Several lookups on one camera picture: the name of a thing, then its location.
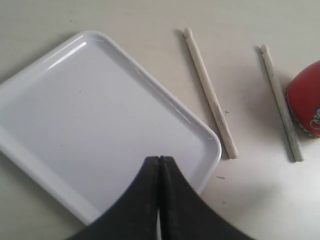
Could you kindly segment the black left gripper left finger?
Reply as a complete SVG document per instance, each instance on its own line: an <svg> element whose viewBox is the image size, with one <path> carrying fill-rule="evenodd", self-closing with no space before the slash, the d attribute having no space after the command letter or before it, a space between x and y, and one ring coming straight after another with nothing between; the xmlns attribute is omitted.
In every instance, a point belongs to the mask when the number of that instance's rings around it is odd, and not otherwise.
<svg viewBox="0 0 320 240"><path fill-rule="evenodd" d="M70 240L155 240L158 218L159 158L147 157L122 196Z"/></svg>

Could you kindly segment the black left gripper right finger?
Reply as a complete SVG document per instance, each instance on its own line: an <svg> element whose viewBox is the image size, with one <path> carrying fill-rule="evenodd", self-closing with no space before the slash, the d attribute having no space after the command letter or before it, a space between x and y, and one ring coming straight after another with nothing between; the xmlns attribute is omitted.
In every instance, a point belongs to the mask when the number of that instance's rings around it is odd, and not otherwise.
<svg viewBox="0 0 320 240"><path fill-rule="evenodd" d="M200 198L173 157L159 159L158 208L163 240L251 239Z"/></svg>

